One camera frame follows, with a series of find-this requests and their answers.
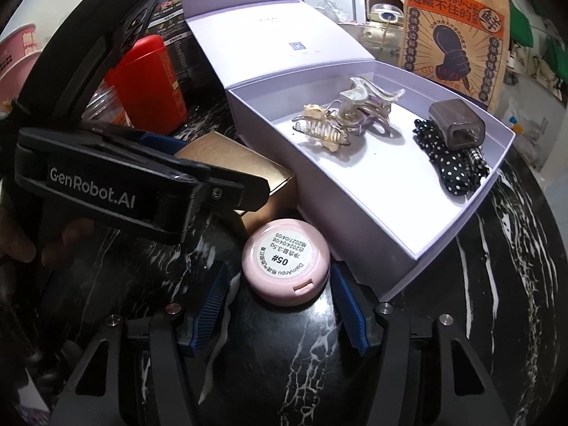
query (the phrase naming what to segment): open box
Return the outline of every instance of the open box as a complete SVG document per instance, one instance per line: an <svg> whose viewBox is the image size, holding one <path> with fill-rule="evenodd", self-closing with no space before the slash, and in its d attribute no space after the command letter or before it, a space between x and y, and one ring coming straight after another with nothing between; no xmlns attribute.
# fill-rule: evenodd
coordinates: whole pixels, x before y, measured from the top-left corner
<svg viewBox="0 0 568 426"><path fill-rule="evenodd" d="M459 232L497 177L514 134L484 120L489 177L472 195L453 197L413 140L414 119L457 94L374 61L350 35L301 0L182 0L187 23L226 88L239 136L291 169L299 209L356 278L389 299ZM329 104L350 77L406 93L390 113L394 132L351 137L331 153L292 129L303 105Z"/></svg>

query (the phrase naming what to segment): black polka dot fabric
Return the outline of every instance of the black polka dot fabric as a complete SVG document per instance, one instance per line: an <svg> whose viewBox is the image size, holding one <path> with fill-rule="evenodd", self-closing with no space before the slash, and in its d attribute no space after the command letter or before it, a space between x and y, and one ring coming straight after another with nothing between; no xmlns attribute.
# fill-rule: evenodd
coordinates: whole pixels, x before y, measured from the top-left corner
<svg viewBox="0 0 568 426"><path fill-rule="evenodd" d="M461 152L469 164L472 183L475 189L477 189L484 178L489 176L489 167L484 159L484 154L480 148L465 149Z"/></svg>
<svg viewBox="0 0 568 426"><path fill-rule="evenodd" d="M465 195L470 191L477 190L481 184L482 176L480 176L479 169L482 165L489 174L481 150L468 149L468 151L479 151L475 157L469 152L450 151L434 122L415 120L414 125L416 126L414 129L416 142L438 169L445 189L452 195Z"/></svg>

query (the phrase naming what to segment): red container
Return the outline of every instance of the red container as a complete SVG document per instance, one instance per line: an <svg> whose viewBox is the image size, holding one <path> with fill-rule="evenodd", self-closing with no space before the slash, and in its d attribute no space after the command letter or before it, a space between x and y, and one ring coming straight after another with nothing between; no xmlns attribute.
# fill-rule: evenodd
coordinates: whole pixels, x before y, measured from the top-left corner
<svg viewBox="0 0 568 426"><path fill-rule="evenodd" d="M184 98L159 35L138 40L104 79L116 88L135 127L168 135L185 122Z"/></svg>

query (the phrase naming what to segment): person's hand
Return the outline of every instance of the person's hand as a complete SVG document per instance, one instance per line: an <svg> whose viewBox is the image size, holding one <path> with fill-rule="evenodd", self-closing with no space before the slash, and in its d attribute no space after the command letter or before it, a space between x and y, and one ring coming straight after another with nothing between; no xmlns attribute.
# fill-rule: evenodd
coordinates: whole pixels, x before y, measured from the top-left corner
<svg viewBox="0 0 568 426"><path fill-rule="evenodd" d="M63 266L83 237L93 231L90 219L75 219L63 228L60 237L42 250L42 264L50 269ZM0 257L4 254L25 263L32 262L37 253L35 245L26 236L5 207L0 206Z"/></svg>

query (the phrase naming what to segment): blue gripper pad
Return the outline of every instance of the blue gripper pad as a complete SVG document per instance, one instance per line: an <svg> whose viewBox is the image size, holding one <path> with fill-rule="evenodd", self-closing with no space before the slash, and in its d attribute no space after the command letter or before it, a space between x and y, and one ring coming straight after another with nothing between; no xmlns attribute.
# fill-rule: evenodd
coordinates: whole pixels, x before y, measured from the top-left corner
<svg viewBox="0 0 568 426"><path fill-rule="evenodd" d="M383 329L377 323L374 304L363 293L344 262L331 266L331 293L349 337L360 355L372 355L381 345Z"/></svg>
<svg viewBox="0 0 568 426"><path fill-rule="evenodd" d="M193 319L193 337L189 346L197 353L209 343L213 327L217 322L217 317L225 301L226 293L229 291L229 271L226 264L220 264L219 267L214 264L209 273L215 273L215 278L211 283L211 287L207 291L202 305L195 314Z"/></svg>

